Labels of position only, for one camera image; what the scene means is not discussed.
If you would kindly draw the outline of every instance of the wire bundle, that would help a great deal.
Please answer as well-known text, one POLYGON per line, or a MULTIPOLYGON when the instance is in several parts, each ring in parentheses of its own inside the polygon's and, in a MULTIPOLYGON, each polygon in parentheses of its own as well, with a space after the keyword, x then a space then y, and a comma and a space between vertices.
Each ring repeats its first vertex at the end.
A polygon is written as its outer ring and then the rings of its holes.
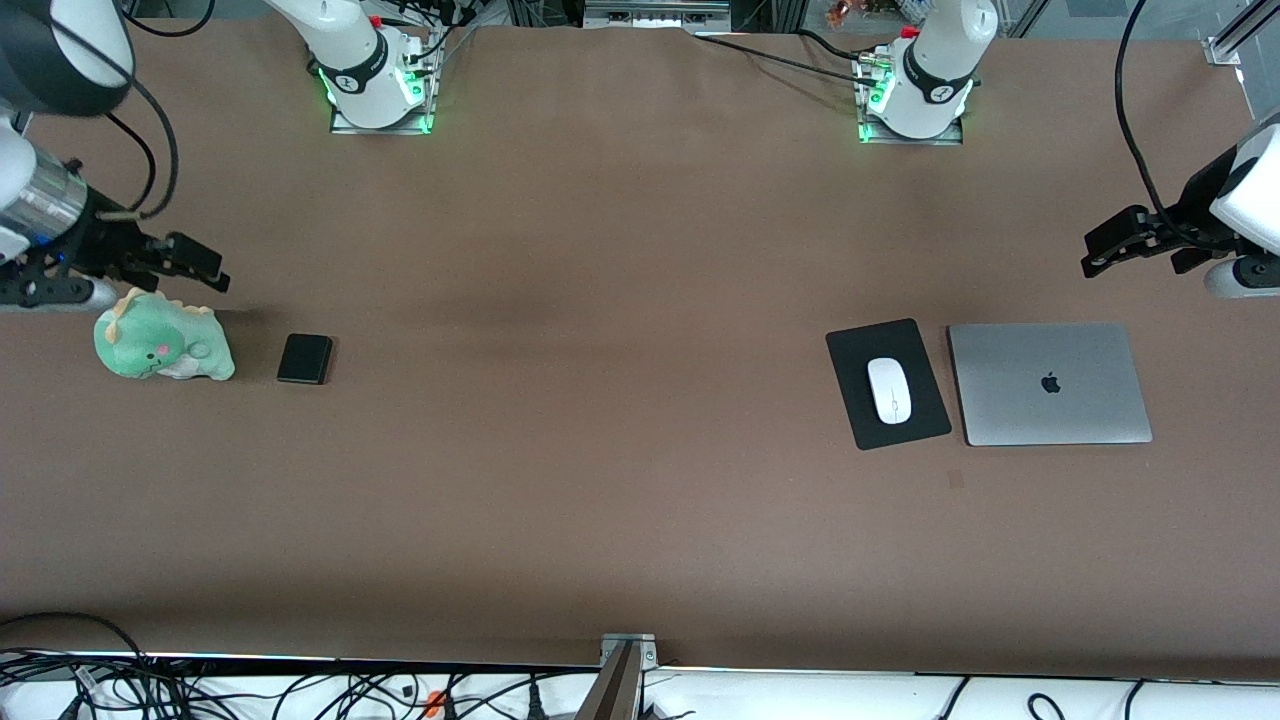
POLYGON ((361 701, 385 707, 388 720, 412 720, 438 707, 445 710, 444 716, 449 720, 461 720, 480 707, 489 707, 507 720, 520 720, 495 707, 493 702, 526 685, 536 687, 540 680, 577 673, 563 670, 530 675, 485 697, 453 697, 458 684, 472 675, 452 674, 442 692, 424 697, 417 674, 421 665, 387 664, 380 665, 378 673, 351 673, 339 661, 334 661, 332 669, 302 675, 275 694, 215 693, 201 687, 201 683, 209 680, 200 673, 202 661, 148 656, 128 633, 96 615, 36 612, 5 620, 0 623, 0 628, 41 620, 73 620, 99 625, 110 630, 132 653, 131 657, 91 657, 27 647, 0 650, 0 657, 4 657, 0 661, 0 688, 27 680, 68 676, 76 683, 76 697, 59 720, 111 720, 110 714, 115 712, 141 712, 142 720, 268 720, 265 712, 246 716, 234 707, 234 701, 238 700, 274 700, 269 720, 280 720, 291 696, 338 678, 346 679, 346 688, 324 705, 314 720, 349 720, 352 710, 361 701), (397 685, 394 689, 388 687, 397 678, 403 679, 406 685, 397 685), (410 680, 412 689, 407 685, 410 680))

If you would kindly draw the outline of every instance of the metal mounting plate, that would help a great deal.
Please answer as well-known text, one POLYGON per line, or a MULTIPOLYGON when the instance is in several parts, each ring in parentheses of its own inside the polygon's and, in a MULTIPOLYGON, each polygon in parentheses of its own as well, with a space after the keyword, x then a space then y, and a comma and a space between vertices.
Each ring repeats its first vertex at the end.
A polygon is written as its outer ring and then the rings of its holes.
POLYGON ((640 644, 641 670, 654 670, 658 667, 658 643, 649 633, 608 633, 600 638, 600 665, 608 662, 609 656, 618 646, 627 641, 636 641, 640 644))
POLYGON ((1216 37, 1206 37, 1204 40, 1201 41, 1201 46, 1204 47, 1204 59, 1208 60, 1208 64, 1211 64, 1211 65, 1239 65, 1240 64, 1240 54, 1239 53, 1231 53, 1230 55, 1224 55, 1221 58, 1217 55, 1217 50, 1216 50, 1216 47, 1217 47, 1217 38, 1216 37))

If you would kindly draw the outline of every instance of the silver laptop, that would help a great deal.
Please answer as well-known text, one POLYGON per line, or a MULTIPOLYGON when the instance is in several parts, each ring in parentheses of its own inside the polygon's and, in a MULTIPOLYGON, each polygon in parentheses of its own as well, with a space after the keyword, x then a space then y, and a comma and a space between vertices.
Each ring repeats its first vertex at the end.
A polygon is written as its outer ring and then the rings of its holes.
POLYGON ((1124 325, 951 325, 947 331, 969 445, 1151 442, 1124 325))

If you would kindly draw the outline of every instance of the black external hard drive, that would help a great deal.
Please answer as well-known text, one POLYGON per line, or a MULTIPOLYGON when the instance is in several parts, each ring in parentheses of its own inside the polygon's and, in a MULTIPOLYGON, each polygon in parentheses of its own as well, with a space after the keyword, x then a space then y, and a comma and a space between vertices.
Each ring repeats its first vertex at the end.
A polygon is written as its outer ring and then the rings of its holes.
POLYGON ((275 379, 282 383, 324 384, 332 352, 332 337, 293 333, 284 341, 284 356, 275 379))

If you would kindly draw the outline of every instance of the cable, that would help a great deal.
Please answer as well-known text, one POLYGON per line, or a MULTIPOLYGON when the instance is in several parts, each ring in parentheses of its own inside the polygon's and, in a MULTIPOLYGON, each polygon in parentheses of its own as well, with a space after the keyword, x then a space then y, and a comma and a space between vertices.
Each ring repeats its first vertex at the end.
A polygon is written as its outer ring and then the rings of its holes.
POLYGON ((91 615, 88 612, 63 612, 63 611, 28 612, 26 615, 18 615, 17 618, 9 618, 8 620, 0 620, 0 628, 8 628, 9 625, 20 625, 23 623, 33 623, 37 620, 79 620, 84 623, 93 623, 96 625, 101 625, 108 630, 111 630, 111 633, 115 637, 120 638, 120 641, 123 641, 124 644, 129 646, 129 650, 133 651, 134 657, 137 657, 138 660, 146 657, 142 652, 142 648, 138 647, 138 643, 136 643, 133 638, 129 637, 128 633, 122 630, 119 625, 108 620, 106 618, 100 618, 97 615, 91 615))
POLYGON ((1053 702, 1053 698, 1048 697, 1044 693, 1032 693, 1032 696, 1027 698, 1027 712, 1030 712, 1034 720, 1048 720, 1047 717, 1039 714, 1039 710, 1036 708, 1036 703, 1039 701, 1047 702, 1048 706, 1053 708, 1053 712, 1057 714, 1057 720, 1066 720, 1066 716, 1062 715, 1062 708, 1059 707, 1056 702, 1053 702))
POLYGON ((756 5, 754 10, 751 10, 750 13, 748 13, 748 15, 745 18, 742 18, 742 22, 740 22, 737 24, 737 27, 733 28, 733 32, 737 32, 737 31, 745 28, 746 26, 751 24, 751 20, 754 20, 755 15, 758 15, 760 13, 760 10, 764 9, 764 4, 768 3, 768 1, 769 0, 760 0, 760 4, 756 5))
POLYGON ((1156 210, 1156 215, 1160 217, 1160 222, 1165 223, 1179 240, 1192 245, 1194 247, 1204 247, 1203 242, 1190 237, 1180 227, 1174 224, 1172 218, 1169 217, 1169 210, 1165 204, 1160 200, 1160 191, 1156 190, 1156 183, 1151 179, 1151 172, 1147 169, 1147 159, 1143 158, 1142 150, 1138 149, 1138 141, 1133 137, 1133 129, 1129 128, 1129 115, 1124 109, 1124 59, 1129 53, 1129 40, 1133 37, 1133 28, 1138 24, 1138 15, 1142 14, 1142 9, 1147 5, 1147 0, 1138 0, 1133 6, 1133 13, 1129 13, 1129 22, 1125 23, 1124 35, 1120 36, 1120 50, 1116 51, 1116 76, 1115 76, 1115 94, 1116 94, 1116 119, 1120 120, 1120 135, 1124 136, 1125 145, 1129 146, 1129 152, 1133 155, 1133 161, 1138 165, 1138 174, 1142 176, 1142 184, 1147 188, 1147 196, 1151 199, 1151 205, 1156 210))
POLYGON ((847 81, 847 82, 851 82, 854 85, 865 85, 865 86, 873 86, 873 85, 876 85, 876 81, 873 81, 870 78, 860 78, 860 77, 854 77, 854 76, 849 76, 849 74, 845 74, 845 73, 837 73, 837 72, 827 70, 827 69, 818 68, 818 67, 814 67, 814 65, 806 65, 804 63, 797 63, 795 60, 788 60, 786 58, 780 58, 777 55, 769 55, 768 53, 762 53, 760 50, 755 50, 754 47, 745 47, 742 45, 733 45, 732 42, 726 42, 726 41, 723 41, 723 40, 721 40, 718 37, 710 37, 710 36, 707 36, 707 35, 695 35, 694 37, 696 37, 698 40, 701 40, 703 42, 710 42, 713 45, 723 45, 724 47, 732 47, 733 50, 739 50, 741 53, 746 53, 748 55, 756 55, 756 56, 764 58, 765 60, 773 60, 774 63, 782 63, 783 65, 791 65, 792 68, 800 68, 801 70, 809 70, 812 73, 818 73, 818 74, 822 74, 822 76, 840 78, 842 81, 847 81))
POLYGON ((453 50, 449 50, 448 53, 444 54, 444 58, 440 60, 440 67, 442 68, 448 64, 449 58, 452 58, 453 55, 456 55, 458 53, 458 50, 462 50, 462 46, 467 44, 467 38, 471 37, 471 33, 474 33, 476 31, 476 28, 479 28, 479 27, 480 27, 480 23, 476 23, 474 26, 467 27, 467 32, 463 33, 462 40, 460 40, 453 46, 453 50))
POLYGON ((151 151, 151 146, 147 145, 147 141, 142 140, 141 135, 133 132, 133 128, 127 126, 124 120, 116 118, 115 113, 108 113, 106 119, 111 120, 124 135, 132 137, 133 142, 137 142, 138 147, 142 149, 142 154, 147 156, 147 183, 142 186, 142 193, 138 195, 138 199, 129 204, 129 211, 136 211, 147 201, 147 196, 151 195, 151 188, 156 183, 156 156, 151 151))
POLYGON ((58 22, 52 17, 42 18, 29 10, 23 9, 20 5, 14 5, 14 6, 18 8, 20 12, 37 19, 40 23, 52 29, 56 29, 58 32, 65 35, 67 37, 70 37, 72 40, 76 41, 77 45, 79 45, 84 50, 88 50, 91 55, 105 63, 106 67, 120 73, 122 77, 128 78, 129 85, 132 85, 134 90, 138 91, 138 95, 141 95, 142 99, 146 100, 148 105, 151 105, 151 109, 155 111, 156 118, 160 120, 160 126, 164 128, 165 142, 168 142, 169 145, 169 182, 165 183, 164 196, 160 199, 160 202, 157 202, 155 208, 147 210, 146 213, 138 213, 138 219, 146 220, 148 218, 155 218, 156 215, 163 213, 164 209, 168 208, 169 202, 173 200, 174 188, 177 188, 178 186, 178 137, 174 135, 173 123, 169 122, 169 115, 164 111, 164 108, 160 106, 160 101, 157 101, 155 96, 151 95, 151 91, 142 85, 142 81, 140 81, 137 76, 122 68, 119 63, 109 58, 105 53, 95 47, 87 40, 81 37, 76 31, 68 28, 67 26, 58 22))
POLYGON ((538 689, 538 678, 529 676, 529 715, 527 720, 548 720, 547 710, 543 707, 543 693, 538 689))
POLYGON ((457 720, 462 720, 463 717, 466 717, 467 715, 471 715, 476 710, 480 710, 481 707, 488 706, 494 700, 498 700, 499 697, 502 697, 502 696, 504 696, 504 694, 507 694, 507 693, 509 693, 512 691, 518 691, 520 688, 527 685, 529 683, 536 683, 538 680, 547 680, 547 679, 550 679, 550 678, 559 678, 561 675, 575 675, 577 673, 579 673, 579 670, 557 670, 556 673, 543 673, 541 675, 532 675, 527 680, 521 680, 518 683, 512 683, 512 684, 507 685, 506 688, 503 688, 503 689, 500 689, 500 691, 498 691, 498 692, 495 692, 495 693, 485 697, 484 700, 480 701, 479 705, 475 705, 474 707, 468 707, 467 710, 463 710, 462 712, 460 712, 457 720))
POLYGON ((1147 680, 1139 679, 1132 688, 1129 688, 1129 694, 1124 696, 1124 720, 1130 720, 1130 715, 1133 714, 1133 698, 1144 684, 1147 684, 1147 680))
MULTIPOLYGON (((0 623, 0 628, 40 619, 88 620, 111 629, 113 633, 119 630, 118 626, 104 619, 84 614, 36 614, 6 620, 0 623)), ((125 644, 131 646, 131 650, 137 650, 141 653, 141 648, 128 634, 123 630, 116 634, 125 644)), ((136 655, 134 659, 102 659, 19 647, 0 650, 0 657, 4 657, 0 660, 0 685, 36 679, 51 671, 60 671, 76 683, 76 697, 64 711, 64 715, 69 716, 59 717, 59 720, 77 720, 77 714, 82 714, 86 707, 92 715, 92 720, 99 720, 99 712, 105 714, 102 720, 116 720, 120 712, 141 712, 145 720, 242 720, 238 708, 230 702, 238 698, 275 700, 271 715, 278 717, 283 702, 291 693, 315 688, 338 676, 312 673, 294 679, 283 692, 273 694, 218 693, 201 687, 206 678, 198 675, 179 678, 179 674, 191 669, 191 662, 147 657, 145 653, 136 655), (142 659, 141 665, 137 664, 138 657, 142 659)), ((444 692, 451 700, 454 687, 462 679, 463 676, 456 674, 449 675, 449 683, 444 692)), ((347 675, 347 687, 316 717, 328 716, 330 720, 365 717, 364 708, 367 707, 367 703, 361 703, 361 701, 369 701, 385 707, 389 720, 411 720, 426 710, 424 705, 438 705, 438 702, 424 701, 421 694, 422 683, 417 673, 407 666, 401 670, 401 665, 389 665, 375 674, 347 675), (403 684, 397 683, 393 688, 390 680, 397 675, 407 675, 407 678, 404 678, 403 684), (337 715, 332 715, 330 710, 337 710, 337 715)), ((475 702, 477 707, 488 703, 495 712, 504 715, 506 720, 520 720, 493 706, 488 698, 458 700, 460 702, 475 702)))
MULTIPOLYGON (((209 24, 209 19, 214 17, 214 5, 215 4, 216 4, 216 0, 209 0, 209 6, 205 8, 205 14, 201 15, 201 18, 198 20, 196 20, 196 24, 193 24, 193 26, 191 26, 191 27, 188 27, 186 29, 178 29, 178 31, 156 29, 156 28, 154 28, 151 26, 147 26, 147 24, 143 24, 143 23, 138 22, 138 19, 134 18, 132 13, 124 13, 124 19, 129 20, 129 24, 132 24, 133 27, 136 27, 136 28, 138 28, 138 29, 141 29, 143 32, 148 32, 151 35, 155 35, 157 37, 187 37, 188 35, 196 35, 197 32, 200 32, 201 28, 204 28, 206 24, 209 24)), ((169 10, 169 17, 173 17, 173 10, 172 9, 169 10)))
POLYGON ((475 703, 477 703, 476 707, 488 707, 489 710, 497 712, 498 715, 502 715, 507 720, 520 720, 520 717, 516 717, 511 712, 507 712, 506 710, 498 707, 497 705, 494 705, 492 702, 485 702, 484 700, 481 700, 479 697, 460 697, 460 698, 454 700, 453 702, 475 702, 475 703))
POLYGON ((435 41, 435 45, 428 47, 426 50, 422 50, 417 55, 410 56, 408 61, 410 63, 416 63, 416 61, 421 60, 422 58, 430 58, 431 53, 435 53, 436 50, 439 50, 440 47, 444 46, 444 41, 449 38, 449 33, 453 32, 453 29, 457 28, 457 27, 458 26, 449 26, 449 27, 444 28, 444 33, 440 35, 440 40, 435 41))
POLYGON ((938 720, 947 720, 947 717, 951 717, 951 711, 956 708, 956 701, 960 700, 960 693, 964 692, 964 687, 968 685, 972 679, 972 675, 960 678, 960 684, 956 685, 956 689, 951 691, 951 697, 947 698, 947 705, 942 708, 942 715, 938 715, 938 720))
POLYGON ((845 51, 845 50, 841 50, 840 47, 836 47, 835 45, 827 42, 826 37, 818 35, 817 32, 814 32, 812 29, 800 28, 800 29, 796 31, 796 35, 799 35, 800 37, 808 37, 809 40, 813 40, 818 45, 822 45, 822 49, 826 50, 827 53, 831 53, 832 55, 835 55, 837 58, 844 58, 846 60, 856 60, 858 56, 861 55, 863 53, 870 53, 872 50, 876 50, 876 47, 877 47, 876 45, 872 45, 870 47, 863 47, 861 50, 849 50, 849 51, 845 51))

